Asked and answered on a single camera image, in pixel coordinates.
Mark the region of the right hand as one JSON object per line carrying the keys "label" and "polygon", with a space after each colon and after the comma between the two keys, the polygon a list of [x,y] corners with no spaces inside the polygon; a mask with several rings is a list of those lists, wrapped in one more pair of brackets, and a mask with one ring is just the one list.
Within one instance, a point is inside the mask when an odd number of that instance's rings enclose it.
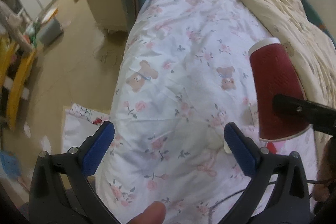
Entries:
{"label": "right hand", "polygon": [[[325,145],[317,173],[317,180],[319,181],[331,179],[335,181],[335,136],[333,136]],[[327,185],[315,184],[313,187],[312,196],[317,202],[327,201],[329,195],[330,192]]]}

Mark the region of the left hand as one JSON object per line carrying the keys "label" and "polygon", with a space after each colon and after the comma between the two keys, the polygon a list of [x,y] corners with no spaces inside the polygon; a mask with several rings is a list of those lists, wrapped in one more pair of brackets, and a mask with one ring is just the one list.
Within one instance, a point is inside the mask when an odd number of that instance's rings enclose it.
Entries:
{"label": "left hand", "polygon": [[159,201],[155,201],[127,224],[162,224],[165,220],[165,216],[165,205]]}

